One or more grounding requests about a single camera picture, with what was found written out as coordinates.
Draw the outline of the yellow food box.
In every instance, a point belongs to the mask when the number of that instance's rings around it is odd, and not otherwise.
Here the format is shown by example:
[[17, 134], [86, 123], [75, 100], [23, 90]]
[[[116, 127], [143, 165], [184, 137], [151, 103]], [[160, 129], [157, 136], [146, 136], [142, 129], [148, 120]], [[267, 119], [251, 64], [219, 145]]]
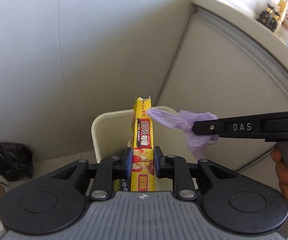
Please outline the yellow food box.
[[155, 191], [153, 120], [147, 114], [151, 98], [138, 97], [133, 107], [130, 177], [114, 181], [115, 191]]

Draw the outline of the purple rubber glove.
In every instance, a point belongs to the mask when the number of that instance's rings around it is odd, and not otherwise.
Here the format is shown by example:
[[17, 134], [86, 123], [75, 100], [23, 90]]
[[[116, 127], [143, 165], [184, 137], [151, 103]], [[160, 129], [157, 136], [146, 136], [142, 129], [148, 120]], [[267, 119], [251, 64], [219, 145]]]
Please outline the purple rubber glove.
[[192, 130], [193, 124], [197, 121], [216, 120], [217, 116], [210, 112], [194, 113], [181, 110], [177, 114], [173, 114], [157, 108], [150, 108], [147, 113], [154, 121], [169, 129], [181, 129], [185, 135], [186, 148], [196, 161], [205, 158], [207, 145], [216, 144], [219, 141], [217, 135], [195, 135]]

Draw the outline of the beige plastic trash bin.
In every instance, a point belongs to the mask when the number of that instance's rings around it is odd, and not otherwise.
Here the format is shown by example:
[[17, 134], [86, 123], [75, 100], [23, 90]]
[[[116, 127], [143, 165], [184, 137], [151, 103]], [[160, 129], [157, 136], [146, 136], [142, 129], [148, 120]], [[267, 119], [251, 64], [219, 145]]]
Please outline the beige plastic trash bin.
[[[168, 107], [156, 108], [174, 114]], [[114, 181], [122, 179], [121, 157], [126, 148], [130, 147], [133, 112], [131, 109], [104, 113], [92, 123], [91, 134], [97, 164], [88, 167], [88, 171], [94, 172], [90, 199], [104, 201], [111, 198], [115, 191]], [[186, 149], [183, 131], [169, 129], [153, 120], [153, 135], [154, 147], [159, 146], [166, 157], [166, 178], [159, 179], [155, 175], [155, 191], [163, 189], [165, 181], [169, 180], [171, 184], [168, 190], [176, 198], [187, 201], [196, 199], [197, 192], [191, 173], [196, 171], [197, 163]]]

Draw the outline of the beige cabinet door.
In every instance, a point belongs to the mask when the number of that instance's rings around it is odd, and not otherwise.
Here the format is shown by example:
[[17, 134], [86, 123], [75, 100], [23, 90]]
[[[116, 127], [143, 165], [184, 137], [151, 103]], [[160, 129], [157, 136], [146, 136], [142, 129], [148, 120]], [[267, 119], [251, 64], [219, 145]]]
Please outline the beige cabinet door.
[[157, 104], [219, 118], [288, 111], [288, 71], [233, 24], [200, 10]]

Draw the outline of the dark sauce bottle right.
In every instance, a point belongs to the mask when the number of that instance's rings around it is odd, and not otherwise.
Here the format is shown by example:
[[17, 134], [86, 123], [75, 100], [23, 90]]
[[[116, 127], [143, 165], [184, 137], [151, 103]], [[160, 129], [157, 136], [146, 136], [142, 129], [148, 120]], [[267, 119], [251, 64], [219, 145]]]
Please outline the dark sauce bottle right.
[[269, 30], [272, 31], [273, 33], [277, 29], [279, 18], [280, 18], [280, 14], [276, 11], [273, 11], [270, 23], [268, 25]]

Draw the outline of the dark sauce bottle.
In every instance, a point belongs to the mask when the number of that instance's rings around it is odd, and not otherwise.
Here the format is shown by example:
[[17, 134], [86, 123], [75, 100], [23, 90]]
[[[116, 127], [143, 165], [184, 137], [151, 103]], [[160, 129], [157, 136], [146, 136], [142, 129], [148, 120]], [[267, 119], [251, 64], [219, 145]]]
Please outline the dark sauce bottle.
[[268, 26], [272, 18], [273, 7], [267, 3], [266, 10], [263, 10], [257, 18], [257, 21], [264, 26]]
[[277, 29], [279, 18], [280, 18], [280, 14], [276, 11], [273, 11], [270, 23], [268, 25], [269, 30], [272, 31], [273, 33]]

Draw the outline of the dark sauce bottle left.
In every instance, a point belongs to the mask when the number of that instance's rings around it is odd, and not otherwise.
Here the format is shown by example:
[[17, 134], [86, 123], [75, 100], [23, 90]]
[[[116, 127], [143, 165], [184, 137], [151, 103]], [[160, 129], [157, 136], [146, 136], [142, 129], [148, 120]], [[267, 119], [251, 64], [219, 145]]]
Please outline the dark sauce bottle left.
[[263, 10], [257, 18], [257, 21], [264, 26], [268, 26], [272, 18], [273, 7], [267, 3], [266, 10]]

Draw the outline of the black plastic bag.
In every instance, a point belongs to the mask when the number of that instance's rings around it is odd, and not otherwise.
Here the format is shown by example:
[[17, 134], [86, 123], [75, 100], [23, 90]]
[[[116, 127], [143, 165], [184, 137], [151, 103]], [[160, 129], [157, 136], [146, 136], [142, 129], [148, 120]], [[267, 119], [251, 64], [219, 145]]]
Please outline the black plastic bag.
[[7, 181], [33, 178], [33, 152], [23, 144], [0, 142], [0, 175]]

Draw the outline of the white bottle yellow cap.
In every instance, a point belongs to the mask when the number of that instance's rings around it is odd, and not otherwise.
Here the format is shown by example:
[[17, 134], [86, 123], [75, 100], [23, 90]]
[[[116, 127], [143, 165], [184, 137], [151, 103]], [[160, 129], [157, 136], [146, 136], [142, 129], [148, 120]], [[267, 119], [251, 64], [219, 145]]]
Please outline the white bottle yellow cap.
[[276, 5], [276, 12], [278, 12], [280, 19], [282, 19], [285, 16], [287, 8], [287, 2], [284, 0], [279, 0], [279, 2]]

